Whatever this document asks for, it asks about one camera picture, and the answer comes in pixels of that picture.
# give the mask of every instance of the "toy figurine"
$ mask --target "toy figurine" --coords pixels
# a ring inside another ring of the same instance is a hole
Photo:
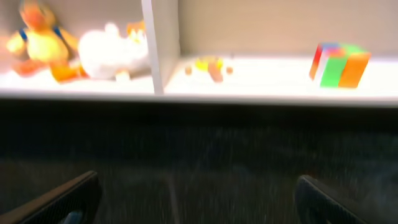
[[[14,55],[27,51],[29,59],[14,70],[24,76],[53,62],[67,62],[67,46],[76,50],[78,41],[56,25],[53,12],[38,0],[22,0],[19,13],[27,28],[16,32],[6,47]]]
[[[321,87],[356,88],[371,54],[347,44],[319,44],[310,78]]]
[[[199,71],[208,72],[210,77],[213,79],[215,83],[223,82],[223,75],[221,74],[221,69],[223,67],[223,60],[218,57],[203,57],[199,58],[195,62],[195,67]],[[231,67],[226,68],[227,74],[230,75],[233,72]],[[185,74],[191,75],[192,68],[185,68]]]
[[[58,64],[52,67],[53,76],[70,74],[70,79],[74,79],[84,73],[92,79],[130,80],[131,72],[149,66],[149,58],[144,22],[128,24],[127,33],[128,37],[121,37],[118,27],[112,23],[106,24],[104,30],[88,31],[78,45],[80,68]]]

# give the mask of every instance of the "white vertical divider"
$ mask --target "white vertical divider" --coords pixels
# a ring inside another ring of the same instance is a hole
[[[178,0],[142,0],[142,11],[154,90],[161,95],[180,58]]]

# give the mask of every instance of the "white plush toy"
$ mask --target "white plush toy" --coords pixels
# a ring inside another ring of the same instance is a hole
[[[145,30],[129,30],[123,38],[115,24],[104,31],[91,30],[80,39],[78,51],[81,66],[93,79],[129,80],[130,73],[149,66]]]

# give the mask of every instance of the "rubik's cube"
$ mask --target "rubik's cube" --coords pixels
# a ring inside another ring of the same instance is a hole
[[[356,88],[371,54],[348,44],[318,44],[310,77],[321,87]]]

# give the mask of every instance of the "yellow duck plush toy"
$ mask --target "yellow duck plush toy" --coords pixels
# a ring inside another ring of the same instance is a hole
[[[27,28],[16,32],[6,47],[15,55],[27,51],[30,59],[14,70],[26,76],[51,63],[68,63],[67,46],[76,51],[78,40],[56,25],[53,12],[38,0],[22,0],[19,13]]]

